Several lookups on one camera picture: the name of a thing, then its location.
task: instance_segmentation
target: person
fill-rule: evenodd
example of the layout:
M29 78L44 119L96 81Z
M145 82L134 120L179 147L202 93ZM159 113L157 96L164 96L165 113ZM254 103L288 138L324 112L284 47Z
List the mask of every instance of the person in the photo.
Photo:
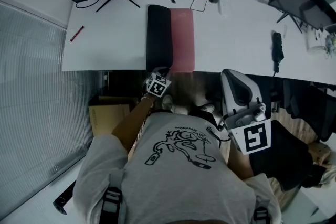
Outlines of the person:
M190 115L159 110L147 117L154 102L146 94L112 134L94 137L73 191L85 223L101 221L103 197L116 172L122 175L120 208L125 208L119 211L119 224L281 222L266 175L253 175L249 157L234 143L225 162L211 105ZM163 103L169 107L171 98ZM266 209L268 221L255 218L260 208ZM117 223L106 217L102 222Z

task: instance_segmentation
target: strap buckle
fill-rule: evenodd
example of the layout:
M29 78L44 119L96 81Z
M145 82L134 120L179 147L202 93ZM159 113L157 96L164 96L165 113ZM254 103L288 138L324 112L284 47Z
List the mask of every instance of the strap buckle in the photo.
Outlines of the strap buckle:
M257 224L270 224L270 217L268 216L268 211L265 207L258 207L254 211L253 219Z
M103 206L100 215L100 223L118 223L120 204L122 200L121 190L110 187L103 197Z

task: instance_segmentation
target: floor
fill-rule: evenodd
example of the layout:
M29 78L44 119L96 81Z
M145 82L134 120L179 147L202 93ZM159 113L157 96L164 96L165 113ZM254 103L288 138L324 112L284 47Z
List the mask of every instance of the floor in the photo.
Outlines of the floor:
M109 75L109 80L113 81L113 85L119 87L110 89L109 94L115 96L141 96L142 84L147 74L143 71L113 71ZM172 81L168 94L173 97L175 105L175 113L187 114L194 106L201 106L209 102L215 104L214 113L217 122L220 121L221 107L221 85L219 73L193 72L193 73L175 73L172 74ZM157 102L156 108L160 108L160 102ZM301 119L292 119L284 110L280 109L279 113L271 114L272 120L278 120L290 133L305 143L311 143L316 139L316 135L311 127ZM227 132L223 131L222 139L227 138ZM222 144L221 151L226 160L229 157L230 142ZM280 207L284 209L294 198L298 189L292 189L283 193L276 179L271 178L270 184L280 203Z

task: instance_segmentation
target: office chair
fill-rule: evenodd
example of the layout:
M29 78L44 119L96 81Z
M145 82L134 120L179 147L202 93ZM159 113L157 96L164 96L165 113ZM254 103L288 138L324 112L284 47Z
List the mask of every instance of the office chair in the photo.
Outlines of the office chair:
M280 102L292 119L303 119L315 131L318 138L327 141L336 132L336 98L317 87L331 87L308 81L278 79L271 93L272 102Z
M275 177L282 191L301 186L313 166L308 146L278 121L271 121L271 133L271 147L250 154L254 175Z

